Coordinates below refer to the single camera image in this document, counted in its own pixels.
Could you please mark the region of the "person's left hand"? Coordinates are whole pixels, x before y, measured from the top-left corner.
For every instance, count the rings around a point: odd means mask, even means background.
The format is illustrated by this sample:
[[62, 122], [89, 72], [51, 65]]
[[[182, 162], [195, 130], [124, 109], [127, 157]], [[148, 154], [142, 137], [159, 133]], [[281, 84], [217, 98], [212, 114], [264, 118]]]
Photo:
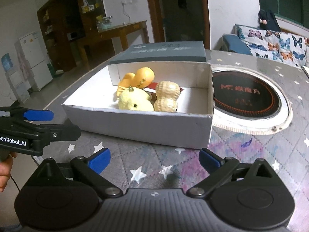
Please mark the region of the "person's left hand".
[[0, 163], [0, 192], [3, 192], [7, 186], [14, 163], [14, 158], [16, 157], [17, 153], [11, 152], [8, 158]]

